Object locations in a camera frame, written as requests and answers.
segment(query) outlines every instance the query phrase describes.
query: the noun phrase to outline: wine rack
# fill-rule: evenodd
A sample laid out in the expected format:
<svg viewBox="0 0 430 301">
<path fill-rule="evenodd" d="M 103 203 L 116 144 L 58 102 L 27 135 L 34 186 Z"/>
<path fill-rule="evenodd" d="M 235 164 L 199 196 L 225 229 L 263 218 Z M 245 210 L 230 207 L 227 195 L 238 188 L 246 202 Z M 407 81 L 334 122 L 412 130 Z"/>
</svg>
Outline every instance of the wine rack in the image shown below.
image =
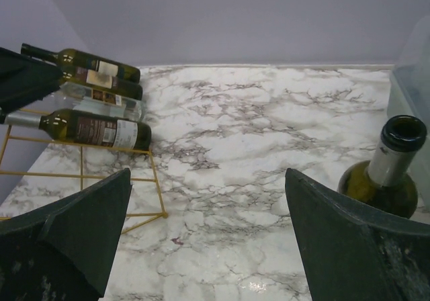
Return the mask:
<svg viewBox="0 0 430 301">
<path fill-rule="evenodd" d="M 42 114 L 42 115 L 46 115 L 49 113 L 46 112 L 40 112 L 40 111 L 35 111 L 35 110 L 25 110 L 22 109 L 22 111 L 25 112 L 30 112 L 30 113 L 36 113 L 36 114 Z M 148 224 L 149 222 L 152 222 L 158 218 L 167 218 L 168 217 L 168 213 L 166 212 L 165 206 L 164 206 L 164 202 L 163 202 L 163 197 L 161 195 L 161 189 L 160 189 L 160 184 L 159 184 L 159 180 L 157 177 L 157 170 L 155 169 L 155 163 L 154 163 L 154 157 L 152 154 L 152 151 L 149 149 L 148 151 L 145 150 L 135 150 L 132 148 L 111 148 L 111 147 L 100 147 L 100 146 L 95 146 L 95 145 L 90 145 L 90 144 L 75 144 L 75 143 L 67 143 L 67 142 L 61 142 L 61 141 L 55 141 L 55 140 L 44 140 L 41 138 L 30 138 L 30 137 L 25 137 L 25 136 L 14 136 L 11 135 L 11 131 L 12 131 L 12 126 L 8 126 L 7 131 L 6 131 L 6 135 L 5 135 L 5 140 L 3 141 L 3 145 L 1 147 L 0 150 L 0 175 L 29 175 L 29 176 L 35 176 L 35 177 L 64 177 L 64 178 L 76 178 L 76 179 L 80 179 L 81 182 L 81 190 L 84 188 L 84 179 L 104 179 L 107 176 L 103 176 L 103 175 L 85 175 L 83 170 L 84 170 L 84 156 L 83 156 L 83 149 L 84 148 L 97 148 L 99 150 L 111 150 L 111 151 L 118 151 L 118 152 L 125 152 L 125 153 L 139 153 L 139 154 L 144 154 L 147 155 L 149 157 L 149 161 L 150 161 L 150 165 L 151 165 L 151 169 L 153 170 L 153 178 L 139 178 L 139 177 L 132 177 L 131 181 L 145 181 L 145 182 L 153 182 L 156 186 L 157 189 L 157 194 L 158 194 L 158 198 L 160 201 L 160 207 L 161 207 L 161 211 L 160 212 L 152 212 L 152 213 L 133 213 L 133 214 L 127 214 L 126 217 L 150 217 L 149 219 L 143 221 L 143 222 L 139 222 L 138 224 L 135 224 L 129 228 L 125 228 L 121 234 L 125 234 L 126 232 L 130 232 L 131 230 L 134 230 L 138 227 L 141 227 L 145 224 Z M 41 172 L 23 172 L 23 171 L 6 171 L 3 170 L 1 168 L 1 164 L 3 162 L 3 157 L 7 148 L 7 144 L 10 140 L 22 140 L 22 141 L 30 141 L 30 142 L 42 142 L 42 143 L 48 143 L 48 144 L 61 144 L 61 145 L 69 145 L 69 146 L 78 146 L 79 147 L 79 154 L 80 154 L 80 174 L 75 175 L 75 174 L 67 174 L 67 173 L 41 173 Z M 7 220 L 10 219 L 11 217 L 0 217 L 0 220 Z"/>
</svg>

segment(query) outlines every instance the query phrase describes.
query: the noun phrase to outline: bottle neck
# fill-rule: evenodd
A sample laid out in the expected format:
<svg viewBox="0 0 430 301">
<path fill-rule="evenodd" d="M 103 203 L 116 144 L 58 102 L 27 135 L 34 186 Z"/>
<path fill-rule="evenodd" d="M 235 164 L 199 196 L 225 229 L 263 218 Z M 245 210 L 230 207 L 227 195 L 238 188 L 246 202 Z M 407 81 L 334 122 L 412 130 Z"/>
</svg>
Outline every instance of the bottle neck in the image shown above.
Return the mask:
<svg viewBox="0 0 430 301">
<path fill-rule="evenodd" d="M 29 44 L 22 44 L 21 54 L 53 63 L 56 63 L 58 58 L 58 54 L 56 52 L 30 46 Z"/>
<path fill-rule="evenodd" d="M 24 126 L 26 128 L 39 128 L 43 116 L 28 112 L 16 111 L 7 114 L 4 124 Z"/>
<path fill-rule="evenodd" d="M 398 152 L 379 141 L 367 172 L 369 178 L 380 187 L 393 187 L 403 180 L 416 151 Z"/>
</svg>

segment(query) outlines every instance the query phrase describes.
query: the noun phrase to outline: bottle label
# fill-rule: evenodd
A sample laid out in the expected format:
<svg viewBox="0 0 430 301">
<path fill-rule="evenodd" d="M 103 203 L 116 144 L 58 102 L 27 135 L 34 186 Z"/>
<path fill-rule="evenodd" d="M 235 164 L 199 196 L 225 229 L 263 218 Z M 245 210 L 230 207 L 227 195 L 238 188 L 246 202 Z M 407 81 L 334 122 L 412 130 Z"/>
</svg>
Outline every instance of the bottle label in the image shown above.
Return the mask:
<svg viewBox="0 0 430 301">
<path fill-rule="evenodd" d="M 117 148 L 134 148 L 137 123 L 117 120 L 109 122 L 81 116 L 77 121 L 76 142 Z"/>
<path fill-rule="evenodd" d="M 87 71 L 87 79 L 86 82 L 88 84 L 112 88 L 112 76 L 100 74 L 97 71 Z"/>
<path fill-rule="evenodd" d="M 110 64 L 101 60 L 99 60 L 96 70 L 101 74 L 106 74 L 109 76 L 118 75 L 118 66 L 116 64 Z"/>
<path fill-rule="evenodd" d="M 116 88 L 118 84 L 115 77 L 99 74 L 97 71 L 91 71 L 81 67 L 77 68 L 75 77 L 83 83 L 109 89 L 111 89 L 112 87 Z"/>
<path fill-rule="evenodd" d="M 91 98 L 95 101 L 102 101 L 104 103 L 122 106 L 122 97 L 106 91 L 98 91 L 96 89 L 91 90 Z"/>
<path fill-rule="evenodd" d="M 137 123 L 118 120 L 114 145 L 117 148 L 134 148 L 137 140 Z"/>
</svg>

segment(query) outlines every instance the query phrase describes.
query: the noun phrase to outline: clear glass bottle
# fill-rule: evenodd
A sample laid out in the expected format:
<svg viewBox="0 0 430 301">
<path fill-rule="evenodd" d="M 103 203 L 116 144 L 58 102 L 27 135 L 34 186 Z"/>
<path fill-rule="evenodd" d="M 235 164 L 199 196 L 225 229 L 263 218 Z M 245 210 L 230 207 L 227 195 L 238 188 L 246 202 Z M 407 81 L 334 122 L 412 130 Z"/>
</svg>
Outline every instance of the clear glass bottle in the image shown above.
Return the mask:
<svg viewBox="0 0 430 301">
<path fill-rule="evenodd" d="M 359 162 L 342 175 L 338 192 L 391 214 L 410 218 L 418 193 L 406 173 L 424 145 L 427 128 L 413 116 L 390 118 L 381 131 L 372 160 Z"/>
<path fill-rule="evenodd" d="M 60 82 L 71 82 L 95 89 L 99 92 L 108 92 L 140 101 L 142 99 L 142 86 L 117 77 L 100 74 L 81 67 L 71 65 L 61 67 L 63 77 Z"/>
<path fill-rule="evenodd" d="M 98 115 L 122 118 L 134 122 L 142 121 L 145 105 L 129 97 L 112 94 L 108 91 L 98 91 L 94 88 L 66 82 L 56 97 L 67 98 L 71 105 L 57 106 L 58 108 L 73 108 L 74 110 Z"/>
</svg>

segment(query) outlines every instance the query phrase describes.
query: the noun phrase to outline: dark label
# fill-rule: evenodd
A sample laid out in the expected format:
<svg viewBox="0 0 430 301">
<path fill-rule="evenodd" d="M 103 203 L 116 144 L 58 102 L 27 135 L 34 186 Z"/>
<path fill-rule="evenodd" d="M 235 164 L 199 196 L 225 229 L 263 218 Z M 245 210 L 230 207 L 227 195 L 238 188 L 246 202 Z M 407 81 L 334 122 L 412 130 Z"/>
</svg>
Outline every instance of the dark label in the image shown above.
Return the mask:
<svg viewBox="0 0 430 301">
<path fill-rule="evenodd" d="M 113 146 L 117 122 L 108 122 L 97 118 L 79 117 L 77 120 L 76 143 Z"/>
<path fill-rule="evenodd" d="M 112 88 L 114 88 L 114 89 L 118 88 L 118 78 L 117 77 L 112 78 Z"/>
<path fill-rule="evenodd" d="M 97 65 L 98 65 L 98 60 L 96 59 L 87 59 L 87 65 L 86 68 L 91 69 L 92 71 L 96 71 L 97 70 Z"/>
<path fill-rule="evenodd" d="M 83 83 L 87 82 L 87 75 L 88 75 L 88 70 L 78 67 L 76 69 L 76 74 L 75 74 L 75 78 L 82 81 Z"/>
<path fill-rule="evenodd" d="M 95 101 L 102 101 L 104 103 L 109 103 L 116 106 L 122 106 L 122 98 L 119 95 L 108 93 L 106 91 L 98 91 L 92 89 L 91 98 Z"/>
</svg>

